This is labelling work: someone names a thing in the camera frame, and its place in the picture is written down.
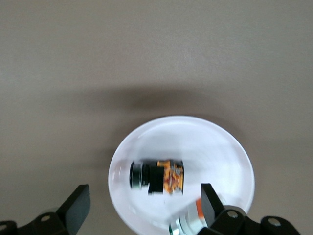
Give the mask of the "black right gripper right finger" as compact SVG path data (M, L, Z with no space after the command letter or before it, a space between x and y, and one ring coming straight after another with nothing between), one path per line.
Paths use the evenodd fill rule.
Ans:
M239 207L224 206L211 184L201 184L201 208L207 227L199 235L300 235L281 217L265 216L258 223Z

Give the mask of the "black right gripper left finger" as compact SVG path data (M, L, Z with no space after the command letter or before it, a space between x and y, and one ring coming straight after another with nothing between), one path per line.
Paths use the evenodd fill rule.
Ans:
M0 222L2 235L75 235L90 211L89 185L79 185L57 211L45 212L18 227L12 220Z

